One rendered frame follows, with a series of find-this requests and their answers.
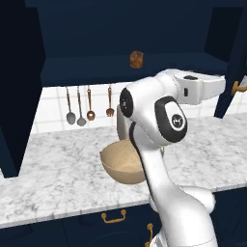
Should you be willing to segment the grey hanging spoon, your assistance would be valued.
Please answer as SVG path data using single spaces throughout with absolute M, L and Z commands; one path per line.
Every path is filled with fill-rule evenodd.
M 87 123 L 87 121 L 82 116 L 80 90 L 77 90 L 77 100 L 78 100 L 78 107 L 79 107 L 79 118 L 77 120 L 77 124 L 79 126 L 84 126 Z
M 67 93 L 69 112 L 67 113 L 67 121 L 69 124 L 75 123 L 75 114 L 71 112 L 69 93 Z

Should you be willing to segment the tan woven basket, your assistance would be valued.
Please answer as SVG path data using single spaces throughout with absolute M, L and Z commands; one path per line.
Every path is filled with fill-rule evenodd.
M 122 184 L 141 183 L 146 177 L 139 155 L 129 140 L 131 122 L 123 115 L 120 106 L 117 106 L 116 113 L 119 140 L 99 153 L 100 161 L 106 173 L 115 181 Z

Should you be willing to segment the brown hanging fork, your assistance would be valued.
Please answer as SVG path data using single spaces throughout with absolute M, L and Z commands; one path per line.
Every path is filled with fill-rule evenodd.
M 112 108 L 112 89 L 108 87 L 108 108 L 106 109 L 106 115 L 108 117 L 113 117 L 115 110 Z

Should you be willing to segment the navy drawer front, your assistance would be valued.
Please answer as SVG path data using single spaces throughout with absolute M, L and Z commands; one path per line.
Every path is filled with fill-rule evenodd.
M 113 225 L 115 220 L 117 225 L 126 225 L 129 223 L 155 222 L 159 220 L 158 214 L 149 204 L 139 206 L 129 206 L 125 209 L 126 215 L 122 215 L 121 208 L 105 211 L 106 219 L 101 217 L 102 212 L 72 216 L 63 220 L 66 227 L 102 227 L 103 225 Z

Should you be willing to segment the navy wall cabinet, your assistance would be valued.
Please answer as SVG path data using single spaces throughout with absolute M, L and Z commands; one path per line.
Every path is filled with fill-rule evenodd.
M 25 0 L 38 10 L 45 87 L 134 81 L 163 69 L 223 74 L 245 0 Z M 132 51 L 144 53 L 133 69 Z

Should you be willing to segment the brown hanging slotted spoon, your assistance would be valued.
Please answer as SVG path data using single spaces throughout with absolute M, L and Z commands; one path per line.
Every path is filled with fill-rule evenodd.
M 87 119 L 93 121 L 96 117 L 96 113 L 92 110 L 92 98 L 91 98 L 91 89 L 87 89 L 88 102 L 89 102 L 89 111 L 87 112 Z

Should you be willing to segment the brown bread loaf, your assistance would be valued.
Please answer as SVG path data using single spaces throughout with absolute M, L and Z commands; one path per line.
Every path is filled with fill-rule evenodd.
M 132 51 L 129 57 L 130 66 L 133 69 L 140 69 L 143 66 L 144 53 L 141 51 Z

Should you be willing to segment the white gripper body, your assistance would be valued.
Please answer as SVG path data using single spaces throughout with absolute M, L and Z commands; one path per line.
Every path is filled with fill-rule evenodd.
M 201 83 L 200 101 L 219 96 L 225 91 L 225 76 L 201 74 L 199 79 Z

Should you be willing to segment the navy base cabinet run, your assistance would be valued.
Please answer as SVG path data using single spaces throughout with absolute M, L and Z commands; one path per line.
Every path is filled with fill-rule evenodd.
M 247 188 L 216 192 L 211 213 L 219 247 L 247 247 Z M 66 227 L 64 219 L 0 229 L 0 247 L 145 247 L 148 223 Z M 161 220 L 151 222 L 153 235 Z

